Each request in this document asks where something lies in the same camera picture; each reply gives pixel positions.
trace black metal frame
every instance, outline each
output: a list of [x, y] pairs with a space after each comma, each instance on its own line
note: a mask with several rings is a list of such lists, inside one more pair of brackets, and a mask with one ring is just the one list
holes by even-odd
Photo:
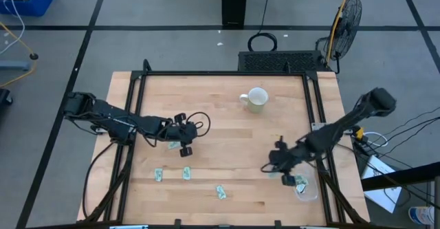
[[377, 190], [382, 188], [396, 187], [395, 184], [409, 185], [434, 181], [440, 176], [440, 162], [427, 164], [424, 166], [409, 168], [402, 171], [395, 171], [384, 175], [378, 175], [363, 179], [362, 188], [364, 191]]
[[[320, 117], [320, 121], [325, 122], [324, 107], [322, 104], [322, 98], [321, 98], [321, 93], [320, 93], [319, 84], [318, 84], [318, 76], [317, 76], [316, 72], [304, 73], [304, 72], [280, 72], [280, 71], [275, 71], [275, 72], [152, 71], [150, 68], [150, 65], [145, 60], [144, 61], [144, 69], [142, 71], [132, 71], [131, 72], [129, 90], [127, 92], [127, 98], [126, 98], [126, 104], [125, 104], [125, 110], [129, 110], [131, 108], [131, 104], [133, 102], [133, 93], [134, 93], [135, 84], [138, 80], [140, 80], [140, 87], [139, 87], [136, 106], [135, 106], [135, 114], [137, 114], [137, 115], [140, 114], [140, 109], [141, 109], [142, 100], [144, 97], [143, 95], [144, 95], [144, 89], [145, 89], [145, 85], [146, 85], [147, 76], [296, 76], [296, 77], [301, 77], [303, 88], [304, 88], [304, 93], [305, 93], [305, 102], [306, 102], [306, 107], [307, 107], [307, 113], [309, 116], [309, 123], [310, 123], [310, 127], [311, 127], [311, 123], [315, 122], [315, 118], [314, 118], [314, 110], [313, 110], [313, 106], [312, 106], [312, 102], [311, 102], [311, 95], [310, 95], [310, 90], [309, 90], [308, 80], [310, 79], [312, 81], [313, 88], [315, 91], [316, 103], [318, 106], [318, 114]], [[133, 141], [132, 145], [128, 146], [128, 148], [129, 149], [128, 149], [128, 153], [126, 155], [126, 162], [130, 162], [130, 164], [131, 164], [131, 160], [133, 159], [133, 152], [134, 152], [134, 148], [135, 148], [134, 141]], [[116, 155], [115, 155], [115, 163], [113, 165], [113, 170], [112, 170], [112, 174], [111, 174], [110, 185], [112, 185], [116, 182], [116, 177], [118, 176], [119, 169], [120, 169], [120, 163], [122, 161], [123, 149], [124, 149], [124, 146], [118, 145], [118, 149], [117, 149]], [[335, 167], [332, 152], [330, 152], [330, 151], [327, 152], [327, 156], [328, 156], [327, 159], [328, 159], [328, 165], [329, 165], [329, 174], [330, 174], [332, 180], [338, 186], [338, 178], [336, 175], [336, 167]], [[318, 168], [324, 168], [324, 163], [322, 162], [322, 159], [317, 160], [316, 164], [317, 164]], [[125, 203], [127, 200], [127, 191], [128, 191], [128, 185], [129, 185], [129, 179], [130, 179], [130, 170], [131, 170], [131, 168], [128, 169], [128, 175], [126, 176], [125, 180], [122, 183], [120, 203], [118, 205], [118, 215], [116, 217], [116, 220], [110, 220], [110, 214], [111, 214], [111, 210], [113, 208], [113, 200], [112, 200], [108, 204], [108, 206], [105, 208], [104, 217], [103, 217], [104, 221], [82, 222], [82, 223], [77, 223], [77, 224], [72, 224], [72, 225], [49, 226], [49, 227], [44, 227], [44, 228], [53, 228], [53, 229], [56, 229], [56, 228], [87, 228], [87, 227], [93, 228], [93, 226], [95, 226], [95, 227], [102, 226], [103, 228], [108, 228], [109, 225], [113, 225], [113, 226], [122, 225], [122, 220], [123, 220], [123, 216], [124, 216], [124, 208], [125, 208]], [[334, 223], [334, 222], [333, 222], [333, 217], [331, 215], [331, 208], [330, 208], [329, 195], [327, 192], [327, 186], [321, 177], [319, 179], [319, 182], [320, 182], [320, 190], [321, 190], [321, 194], [322, 194], [322, 205], [324, 208], [324, 215], [325, 215], [325, 219], [326, 219], [326, 224], [329, 225], [330, 223]], [[343, 211], [341, 205], [339, 204], [339, 202], [337, 200], [335, 202], [336, 202], [336, 206], [338, 208], [338, 211], [337, 211], [338, 219], [339, 219], [338, 221], [340, 223], [345, 223], [344, 211]], [[218, 227], [218, 226], [181, 226], [180, 223], [181, 223], [180, 219], [176, 219], [175, 225], [148, 225], [148, 227], [149, 228], [216, 228], [216, 227]], [[275, 221], [274, 226], [275, 226], [275, 228], [299, 228], [299, 226], [282, 226], [280, 221]], [[246, 228], [246, 229], [247, 228], [261, 228], [261, 229], [271, 228], [272, 229], [274, 226], [233, 226], [233, 228], [243, 228], [243, 229], [244, 228]]]

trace black cable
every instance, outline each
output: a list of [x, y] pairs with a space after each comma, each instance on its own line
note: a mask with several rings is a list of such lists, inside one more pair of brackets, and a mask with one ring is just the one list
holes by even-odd
[[[202, 112], [202, 111], [195, 112], [195, 113], [193, 113], [193, 114], [191, 114], [190, 116], [187, 117], [185, 123], [188, 124], [189, 121], [190, 121], [190, 119], [191, 119], [193, 116], [198, 115], [198, 114], [205, 115], [206, 118], [208, 119], [208, 129], [206, 129], [206, 132], [203, 133], [203, 134], [201, 134], [201, 135], [197, 134], [197, 137], [202, 137], [202, 136], [205, 136], [205, 135], [209, 132], [209, 130], [210, 130], [210, 128], [211, 128], [211, 119], [210, 119], [210, 117], [208, 116], [208, 114], [206, 114], [205, 112]], [[169, 127], [171, 127], [171, 126], [175, 126], [175, 125], [176, 125], [175, 122], [171, 122], [171, 123], [167, 124], [165, 127], [163, 127], [162, 129], [160, 129], [159, 132], [157, 132], [157, 134], [156, 134], [155, 137], [154, 137], [154, 144], [152, 144], [152, 143], [148, 140], [148, 138], [147, 138], [146, 136], [144, 136], [144, 139], [146, 140], [146, 142], [147, 142], [151, 147], [156, 147], [156, 146], [157, 146], [157, 139], [159, 139], [159, 136], [160, 136], [165, 130], [167, 130], [167, 128], [169, 128]], [[200, 129], [200, 128], [202, 128], [202, 127], [204, 126], [204, 123], [203, 123], [203, 122], [196, 122], [196, 123], [195, 123], [195, 126], [196, 126], [196, 129]]]
[[266, 0], [265, 5], [264, 5], [264, 11], [263, 11], [263, 19], [261, 20], [261, 26], [260, 26], [260, 30], [253, 36], [251, 36], [249, 38], [249, 40], [247, 41], [247, 48], [249, 49], [249, 51], [253, 52], [254, 49], [252, 49], [252, 41], [259, 36], [264, 36], [269, 38], [270, 40], [272, 40], [272, 42], [274, 43], [274, 46], [272, 47], [272, 49], [270, 51], [276, 51], [276, 49], [278, 48], [278, 40], [276, 40], [276, 37], [273, 34], [270, 33], [261, 33], [261, 30], [263, 29], [263, 25], [264, 25], [264, 18], [266, 15], [266, 9], [267, 9], [267, 2], [269, 2], [269, 0]]
[[325, 167], [324, 167], [324, 170], [319, 170], [318, 167], [314, 166], [314, 165], [311, 164], [310, 162], [307, 162], [307, 161], [305, 161], [305, 162], [306, 162], [308, 165], [310, 165], [311, 167], [315, 168], [316, 171], [321, 172], [321, 173], [329, 174], [329, 170], [325, 169]]
[[267, 164], [265, 164], [265, 165], [263, 165], [261, 168], [260, 168], [260, 171], [262, 172], [262, 173], [277, 173], [277, 172], [279, 172], [279, 169], [277, 170], [277, 169], [272, 169], [272, 170], [270, 170], [270, 171], [266, 171], [264, 168], [266, 168], [266, 167], [268, 167], [270, 165], [270, 163], [267, 163]]
[[372, 165], [369, 163], [368, 160], [365, 160], [365, 159], [363, 158], [362, 155], [358, 155], [353, 149], [351, 149], [351, 148], [349, 148], [349, 147], [347, 147], [347, 146], [344, 146], [344, 145], [342, 145], [342, 144], [338, 144], [338, 146], [344, 147], [344, 148], [346, 148], [346, 149], [352, 151], [352, 152], [357, 156], [358, 159], [363, 160], [363, 161], [366, 163], [366, 165], [367, 165], [368, 167], [372, 168], [374, 171], [377, 171], [378, 173], [380, 173], [381, 175], [383, 175], [388, 181], [392, 182], [394, 185], [402, 187], [404, 190], [406, 190], [406, 191], [408, 191], [409, 193], [413, 194], [415, 197], [421, 199], [422, 201], [426, 201], [429, 205], [435, 207], [436, 209], [440, 209], [440, 207], [439, 207], [438, 205], [432, 203], [431, 201], [427, 201], [427, 200], [426, 200], [425, 198], [423, 198], [422, 196], [420, 196], [420, 195], [418, 195], [417, 193], [414, 193], [413, 191], [409, 190], [407, 185], [405, 185], [405, 184], [399, 184], [398, 182], [396, 182], [395, 180], [393, 180], [392, 178], [390, 178], [387, 174], [385, 174], [385, 173], [379, 171], [377, 168], [375, 168], [374, 166], [372, 166]]
[[419, 130], [417, 130], [417, 132], [415, 132], [414, 134], [412, 134], [410, 137], [406, 138], [404, 141], [400, 142], [399, 144], [395, 145], [390, 151], [388, 151], [388, 152], [382, 154], [382, 156], [380, 156], [379, 158], [384, 157], [385, 155], [388, 155], [389, 153], [391, 153], [392, 151], [394, 151], [394, 149], [396, 149], [398, 146], [400, 146], [401, 144], [403, 144], [403, 143], [409, 141], [409, 139], [411, 139], [412, 137], [416, 136], [420, 131], [422, 131], [424, 128], [426, 128], [427, 126], [431, 125], [432, 123], [436, 122], [437, 120], [438, 120], [438, 119], [433, 120], [432, 122], [429, 122], [429, 123], [425, 124], [422, 128], [420, 128]]
[[411, 130], [411, 129], [414, 129], [414, 128], [416, 128], [416, 127], [422, 125], [422, 124], [425, 124], [425, 123], [427, 123], [427, 122], [431, 122], [431, 121], [435, 121], [435, 120], [438, 120], [438, 119], [440, 119], [440, 117], [432, 118], [432, 119], [429, 119], [429, 120], [426, 120], [426, 121], [420, 122], [419, 124], [417, 124], [417, 125], [415, 125], [415, 126], [412, 126], [412, 127], [409, 128], [409, 129], [405, 129], [405, 130], [403, 130], [403, 131], [401, 131], [401, 132], [399, 132], [399, 133], [396, 133], [396, 134], [393, 135], [391, 138], [389, 138], [388, 141], [386, 141], [385, 143], [381, 144], [380, 146], [375, 147], [374, 150], [376, 150], [376, 149], [382, 147], [382, 146], [385, 145], [387, 142], [390, 142], [390, 141], [391, 141], [393, 138], [395, 138], [396, 136], [399, 136], [399, 135], [401, 135], [401, 134], [403, 134], [403, 133], [405, 133], [405, 132], [407, 132], [407, 131], [409, 131], [409, 130]]
[[97, 154], [97, 156], [93, 159], [93, 161], [91, 162], [89, 168], [87, 169], [87, 173], [85, 175], [85, 181], [84, 181], [84, 187], [82, 188], [82, 213], [84, 214], [84, 218], [87, 218], [87, 211], [85, 209], [85, 195], [87, 192], [87, 183], [89, 182], [89, 175], [90, 175], [90, 170], [93, 167], [93, 165], [95, 164], [96, 160], [98, 160], [98, 158], [104, 154], [107, 150], [110, 149], [110, 146], [112, 146], [114, 144], [114, 142], [110, 143], [108, 146], [106, 146], [106, 148], [104, 148], [104, 150], [102, 150], [99, 154]]
[[410, 200], [411, 200], [411, 193], [408, 192], [408, 198], [406, 198], [406, 200], [404, 202], [402, 202], [401, 204], [397, 204], [396, 201], [394, 201], [393, 199], [391, 199], [391, 197], [388, 196], [388, 194], [386, 193], [386, 188], [384, 188], [384, 194], [385, 196], [387, 196], [388, 199], [390, 199], [391, 202], [394, 203], [394, 205], [396, 205], [396, 207], [401, 208], [403, 206], [405, 206]]
[[[186, 119], [186, 124], [188, 124], [189, 120], [190, 120], [193, 116], [195, 116], [195, 115], [199, 115], [199, 114], [206, 116], [206, 118], [208, 119], [208, 129], [206, 129], [206, 132], [205, 132], [205, 133], [202, 133], [201, 135], [198, 135], [198, 134], [197, 134], [197, 137], [202, 137], [202, 136], [205, 136], [205, 135], [209, 132], [209, 130], [211, 129], [211, 118], [208, 116], [207, 113], [205, 113], [205, 112], [201, 112], [201, 111], [198, 111], [198, 112], [196, 112], [196, 113], [191, 114], [190, 116], [187, 117], [187, 119]], [[197, 129], [202, 128], [203, 125], [204, 125], [203, 122], [201, 122], [201, 126], [200, 126], [200, 127], [197, 127]]]
[[389, 135], [390, 133], [392, 133], [392, 132], [394, 132], [394, 131], [400, 129], [401, 127], [405, 127], [410, 121], [416, 120], [417, 118], [420, 118], [421, 116], [424, 116], [424, 115], [427, 115], [427, 114], [430, 114], [430, 113], [434, 113], [434, 112], [436, 112], [436, 111], [439, 110], [439, 109], [440, 109], [440, 107], [437, 107], [437, 108], [433, 109], [432, 111], [423, 112], [423, 113], [419, 114], [418, 116], [415, 116], [414, 118], [411, 118], [411, 119], [407, 120], [407, 121], [406, 121], [405, 123], [403, 123], [402, 125], [397, 126], [397, 127], [396, 127], [395, 129], [393, 129], [392, 131], [389, 131], [388, 133], [385, 133], [384, 136], [385, 136], [385, 135]]
[[95, 132], [92, 132], [92, 131], [89, 131], [89, 130], [87, 130], [87, 129], [84, 129], [84, 128], [80, 127], [80, 125], [76, 124], [76, 122], [74, 122], [73, 120], [69, 120], [69, 121], [70, 121], [71, 123], [73, 123], [73, 124], [75, 125], [75, 127], [79, 128], [80, 130], [82, 130], [82, 131], [84, 131], [84, 132], [90, 133], [90, 134], [92, 134], [92, 135], [98, 135], [98, 134], [95, 133]]
[[429, 113], [434, 113], [435, 111], [437, 111], [437, 110], [439, 110], [439, 109], [440, 109], [440, 107], [437, 107], [437, 108], [433, 109], [432, 111], [421, 113], [421, 114], [419, 114], [418, 116], [416, 116], [416, 117], [414, 117], [414, 118], [411, 118], [411, 119], [407, 120], [404, 124], [402, 124], [402, 125], [396, 127], [396, 128], [393, 129], [392, 131], [390, 131], [390, 132], [388, 132], [388, 133], [385, 133], [384, 135], [388, 135], [388, 134], [390, 134], [390, 133], [392, 133], [392, 132], [394, 132], [394, 131], [400, 129], [401, 127], [405, 127], [410, 121], [412, 121], [412, 120], [416, 120], [417, 118], [420, 118], [421, 116], [427, 115], [427, 114], [429, 114]]
[[[341, 145], [341, 144], [339, 144], [339, 143], [337, 143], [337, 145], [342, 146], [342, 147], [345, 147], [345, 148], [348, 148], [347, 146]], [[402, 162], [402, 161], [400, 161], [400, 160], [396, 160], [396, 159], [393, 158], [393, 157], [390, 157], [390, 156], [387, 156], [387, 155], [386, 155], [385, 157], [387, 157], [387, 158], [389, 158], [389, 159], [392, 159], [392, 160], [394, 160], [394, 161], [396, 161], [396, 162], [399, 162], [400, 164], [406, 165], [406, 166], [409, 167], [409, 168], [414, 168], [414, 167], [412, 167], [411, 165], [409, 165], [409, 164], [407, 164], [407, 163], [404, 163], [404, 162]], [[433, 195], [430, 195], [430, 194], [424, 192], [423, 190], [421, 190], [421, 189], [419, 189], [419, 188], [417, 188], [417, 187], [415, 187], [415, 186], [412, 186], [412, 187], [413, 187], [414, 189], [420, 191], [421, 193], [425, 194], [425, 195], [429, 195], [429, 196], [434, 197]]]

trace mug handle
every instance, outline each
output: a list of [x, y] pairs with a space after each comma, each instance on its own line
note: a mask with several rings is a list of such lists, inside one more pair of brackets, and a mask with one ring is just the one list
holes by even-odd
[[248, 105], [249, 102], [249, 97], [247, 94], [241, 94], [240, 95], [240, 101], [244, 104], [244, 105]]

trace blue bin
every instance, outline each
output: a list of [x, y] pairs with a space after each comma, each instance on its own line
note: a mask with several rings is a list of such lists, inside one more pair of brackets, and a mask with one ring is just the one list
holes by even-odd
[[[53, 0], [29, 0], [29, 1], [14, 1], [17, 12], [21, 16], [33, 16], [41, 17], [43, 16], [50, 6]], [[6, 0], [0, 3], [0, 14], [15, 14], [14, 7], [12, 6], [11, 0]]]

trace black floor stripe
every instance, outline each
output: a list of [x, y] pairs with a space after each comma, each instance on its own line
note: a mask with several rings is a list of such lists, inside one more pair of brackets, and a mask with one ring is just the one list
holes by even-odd
[[[9, 25], [9, 30], [21, 30], [21, 25]], [[87, 25], [27, 25], [26, 30], [83, 30], [89, 29]]]
[[432, 57], [435, 65], [437, 66], [437, 69], [440, 72], [440, 56], [439, 56], [439, 53], [437, 52], [437, 49], [436, 49], [434, 43], [432, 42], [432, 39], [429, 36], [428, 28], [425, 27], [423, 21], [421, 20], [420, 14], [416, 9], [413, 0], [406, 0], [406, 3], [408, 4], [408, 7], [410, 8], [412, 16], [414, 17], [414, 20], [417, 23], [417, 26], [419, 26], [420, 33], [423, 36], [423, 39], [425, 40], [425, 44], [428, 47], [429, 52], [431, 53], [431, 57]]
[[91, 33], [93, 32], [93, 26], [96, 24], [96, 19], [98, 18], [99, 11], [101, 9], [103, 1], [104, 0], [97, 0], [96, 2], [95, 9], [93, 10], [93, 14], [91, 16], [89, 26], [87, 28], [87, 32], [85, 33], [84, 39], [82, 40], [82, 44], [78, 56], [76, 57], [75, 60], [74, 68], [72, 69], [72, 72], [70, 74], [70, 78], [69, 81], [67, 82], [63, 99], [61, 100], [58, 113], [56, 114], [54, 125], [52, 126], [52, 130], [50, 131], [50, 135], [47, 140], [46, 147], [43, 152], [43, 156], [41, 157], [40, 164], [38, 165], [38, 168], [36, 170], [34, 180], [32, 181], [32, 185], [30, 187], [29, 193], [27, 194], [26, 201], [23, 206], [23, 210], [21, 211], [16, 228], [19, 229], [25, 228], [26, 224], [28, 223], [30, 213], [32, 212], [32, 207], [34, 206], [34, 202], [39, 192], [41, 182], [43, 181], [44, 173], [46, 171], [47, 165], [49, 164], [50, 155], [52, 154], [52, 150], [54, 149], [56, 137], [58, 136], [58, 132], [60, 131], [61, 122], [63, 121], [63, 110], [65, 103], [67, 101], [67, 94], [71, 92], [72, 89], [74, 88], [79, 69], [81, 67], [81, 64], [83, 63], [87, 46], [89, 45]]
[[[20, 25], [9, 25], [10, 30], [21, 30]], [[245, 25], [243, 28], [224, 25], [96, 25], [93, 30], [106, 31], [185, 31], [185, 30], [259, 30], [259, 25]], [[86, 25], [27, 25], [26, 30], [88, 30]], [[296, 30], [296, 31], [329, 31], [331, 26], [324, 25], [264, 25], [263, 30]], [[357, 30], [367, 32], [381, 32], [381, 31], [417, 31], [419, 26], [359, 26]], [[440, 31], [440, 26], [429, 26], [427, 30]]]

